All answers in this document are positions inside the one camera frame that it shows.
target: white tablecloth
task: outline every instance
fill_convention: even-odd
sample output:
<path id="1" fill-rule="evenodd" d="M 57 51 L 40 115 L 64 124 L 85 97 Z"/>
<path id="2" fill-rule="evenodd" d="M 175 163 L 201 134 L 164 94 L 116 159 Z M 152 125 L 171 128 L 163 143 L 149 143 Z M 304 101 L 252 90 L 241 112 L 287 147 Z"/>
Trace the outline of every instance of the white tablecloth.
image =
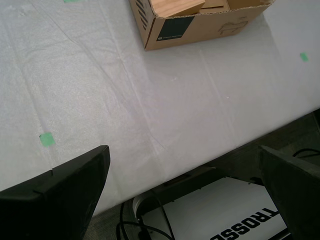
<path id="1" fill-rule="evenodd" d="M 319 108 L 319 12 L 145 52 L 127 0 L 2 0 L 0 190 L 109 145 L 99 213 Z"/>

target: green tape marker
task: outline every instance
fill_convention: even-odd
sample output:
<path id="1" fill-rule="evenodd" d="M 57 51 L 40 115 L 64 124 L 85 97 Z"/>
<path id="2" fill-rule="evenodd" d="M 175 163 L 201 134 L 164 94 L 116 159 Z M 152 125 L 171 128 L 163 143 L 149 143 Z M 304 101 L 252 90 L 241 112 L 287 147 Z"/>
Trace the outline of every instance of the green tape marker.
<path id="1" fill-rule="evenodd" d="M 301 57 L 302 61 L 309 62 L 309 58 L 305 52 L 300 53 L 300 57 Z"/>
<path id="2" fill-rule="evenodd" d="M 51 146 L 52 144 L 55 144 L 55 140 L 54 140 L 54 137 L 52 136 L 52 133 L 51 132 L 45 132 L 44 134 L 41 134 L 39 136 L 40 140 L 41 140 L 41 143 L 44 147 L 49 147 Z"/>

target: black label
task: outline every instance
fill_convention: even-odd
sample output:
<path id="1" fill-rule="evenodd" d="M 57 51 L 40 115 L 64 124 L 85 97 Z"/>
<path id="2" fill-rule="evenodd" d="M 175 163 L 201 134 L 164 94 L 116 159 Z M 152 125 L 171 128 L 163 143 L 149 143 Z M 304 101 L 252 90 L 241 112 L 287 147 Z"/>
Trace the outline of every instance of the black label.
<path id="1" fill-rule="evenodd" d="M 194 16 L 188 16 L 166 19 L 156 40 L 163 41 L 181 38 L 194 18 Z"/>

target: open cardboard box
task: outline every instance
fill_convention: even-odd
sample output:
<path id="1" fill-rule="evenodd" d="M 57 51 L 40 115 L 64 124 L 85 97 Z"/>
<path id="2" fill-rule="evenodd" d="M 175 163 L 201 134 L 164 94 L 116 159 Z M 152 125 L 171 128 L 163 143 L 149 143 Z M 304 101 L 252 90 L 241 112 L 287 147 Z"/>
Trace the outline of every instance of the open cardboard box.
<path id="1" fill-rule="evenodd" d="M 210 13 L 200 10 L 193 15 L 159 17 L 150 0 L 129 1 L 147 51 L 238 34 L 274 2 L 224 0 L 229 10 L 214 12 L 213 7 Z"/>

